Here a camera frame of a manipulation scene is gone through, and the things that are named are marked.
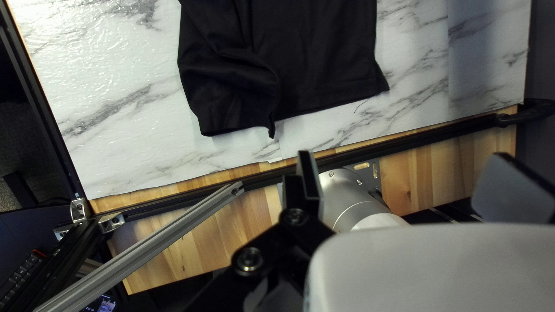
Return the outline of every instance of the white marble board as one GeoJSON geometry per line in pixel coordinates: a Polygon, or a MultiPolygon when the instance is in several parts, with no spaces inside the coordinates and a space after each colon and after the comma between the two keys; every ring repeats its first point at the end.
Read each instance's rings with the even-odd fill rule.
{"type": "Polygon", "coordinates": [[[530,0],[378,1],[391,90],[200,135],[179,81],[178,0],[9,0],[87,198],[454,120],[522,101],[530,0]]]}

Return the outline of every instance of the silver aluminum bar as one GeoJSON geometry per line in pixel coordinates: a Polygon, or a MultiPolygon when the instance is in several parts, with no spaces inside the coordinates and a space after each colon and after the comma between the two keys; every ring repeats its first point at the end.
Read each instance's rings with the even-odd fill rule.
{"type": "Polygon", "coordinates": [[[228,184],[183,215],[138,241],[33,312],[78,312],[143,264],[161,253],[202,221],[244,192],[242,182],[228,184]]]}

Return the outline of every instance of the shirt sleeve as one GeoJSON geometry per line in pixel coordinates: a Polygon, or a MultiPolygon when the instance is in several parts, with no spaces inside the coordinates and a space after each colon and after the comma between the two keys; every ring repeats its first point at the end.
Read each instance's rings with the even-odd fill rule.
{"type": "Polygon", "coordinates": [[[253,52],[248,12],[233,0],[180,3],[178,68],[202,135],[262,126],[273,138],[280,83],[253,52]]]}

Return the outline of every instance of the wooden panel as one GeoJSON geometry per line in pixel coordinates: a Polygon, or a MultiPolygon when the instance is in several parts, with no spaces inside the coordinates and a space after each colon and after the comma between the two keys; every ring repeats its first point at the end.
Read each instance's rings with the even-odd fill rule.
{"type": "MultiPolygon", "coordinates": [[[[184,211],[126,223],[108,241],[110,251],[113,255],[121,253],[184,211]]],[[[280,211],[275,185],[242,194],[128,276],[123,281],[127,292],[137,293],[228,266],[237,248],[275,224],[280,211]]]]}
{"type": "MultiPolygon", "coordinates": [[[[516,112],[509,107],[505,113],[516,112]]],[[[493,128],[380,159],[384,201],[405,215],[470,197],[494,152],[514,155],[516,127],[493,128]]]]}
{"type": "MultiPolygon", "coordinates": [[[[514,113],[515,107],[500,112],[514,113]]],[[[316,156],[381,142],[418,131],[389,135],[316,153],[316,156]]],[[[382,192],[390,208],[404,215],[471,195],[475,181],[491,153],[514,154],[515,127],[489,129],[380,159],[382,192]]],[[[294,159],[244,166],[165,187],[115,195],[94,202],[97,211],[183,192],[246,174],[292,164],[294,159]]],[[[275,224],[281,210],[276,186],[247,192],[182,237],[125,279],[127,291],[136,293],[229,265],[237,248],[275,224]]],[[[114,255],[146,237],[183,210],[130,222],[115,231],[109,242],[114,255]]]]}

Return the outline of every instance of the screw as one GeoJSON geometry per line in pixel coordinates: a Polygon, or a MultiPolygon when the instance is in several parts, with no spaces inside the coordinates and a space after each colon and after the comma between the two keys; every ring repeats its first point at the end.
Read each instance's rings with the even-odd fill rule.
{"type": "Polygon", "coordinates": [[[237,257],[237,266],[245,272],[252,272],[262,265],[263,259],[258,248],[245,248],[237,257]]]}
{"type": "Polygon", "coordinates": [[[306,221],[306,215],[301,209],[292,208],[289,209],[285,220],[291,225],[302,225],[306,221]]]}

